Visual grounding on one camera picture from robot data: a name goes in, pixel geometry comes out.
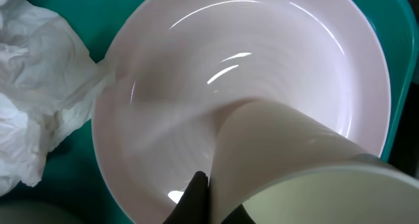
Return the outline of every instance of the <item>white plate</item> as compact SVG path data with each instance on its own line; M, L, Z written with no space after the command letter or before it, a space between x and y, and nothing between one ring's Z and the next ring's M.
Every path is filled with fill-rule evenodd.
M286 103L375 155L386 139L386 62L350 0L146 0L104 63L117 83L96 102L96 156L138 223L161 223L210 173L217 127L242 102Z

